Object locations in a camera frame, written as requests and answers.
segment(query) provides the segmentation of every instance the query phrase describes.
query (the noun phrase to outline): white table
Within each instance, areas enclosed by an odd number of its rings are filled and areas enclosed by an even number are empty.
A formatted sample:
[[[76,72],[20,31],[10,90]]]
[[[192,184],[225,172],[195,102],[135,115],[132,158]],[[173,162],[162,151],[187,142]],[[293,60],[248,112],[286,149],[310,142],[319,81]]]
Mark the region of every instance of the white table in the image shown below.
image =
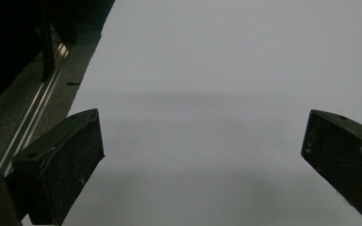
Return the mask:
[[[362,123],[362,1],[117,0],[91,108],[107,156],[64,225],[362,225],[300,154],[310,109]]]

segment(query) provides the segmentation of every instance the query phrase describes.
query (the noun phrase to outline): scratched surface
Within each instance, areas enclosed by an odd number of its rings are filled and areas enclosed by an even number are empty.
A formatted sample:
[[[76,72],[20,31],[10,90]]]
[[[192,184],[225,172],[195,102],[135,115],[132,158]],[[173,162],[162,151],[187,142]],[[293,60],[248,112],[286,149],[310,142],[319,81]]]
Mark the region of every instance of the scratched surface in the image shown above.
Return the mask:
[[[310,109],[362,123],[362,1],[117,0],[91,108],[106,157],[64,225],[362,226],[300,154]]]

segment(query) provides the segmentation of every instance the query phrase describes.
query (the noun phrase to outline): white surface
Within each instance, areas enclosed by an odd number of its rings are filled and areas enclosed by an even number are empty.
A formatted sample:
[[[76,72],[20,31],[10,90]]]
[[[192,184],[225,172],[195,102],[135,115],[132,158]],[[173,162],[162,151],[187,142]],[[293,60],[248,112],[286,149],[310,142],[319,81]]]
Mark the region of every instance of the white surface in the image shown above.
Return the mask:
[[[106,158],[64,225],[362,225],[302,158],[362,123],[362,1],[117,0],[71,113]]]

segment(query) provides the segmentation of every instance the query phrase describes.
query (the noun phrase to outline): metal rail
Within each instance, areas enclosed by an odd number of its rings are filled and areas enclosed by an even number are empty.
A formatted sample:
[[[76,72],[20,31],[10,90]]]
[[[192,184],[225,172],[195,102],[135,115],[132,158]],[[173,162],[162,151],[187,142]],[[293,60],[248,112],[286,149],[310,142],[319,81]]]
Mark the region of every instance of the metal rail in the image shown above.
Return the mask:
[[[56,68],[44,81],[41,82],[31,105],[25,112],[22,122],[16,130],[16,133],[14,134],[4,156],[0,161],[0,172],[2,172],[5,176],[11,172],[11,158],[20,150],[25,148],[32,138],[38,122],[41,119],[42,113],[46,108],[46,105],[48,104],[52,92],[57,84],[60,76],[60,66],[65,62],[68,55],[69,50],[63,43],[60,44],[55,56],[55,64],[57,65]]]

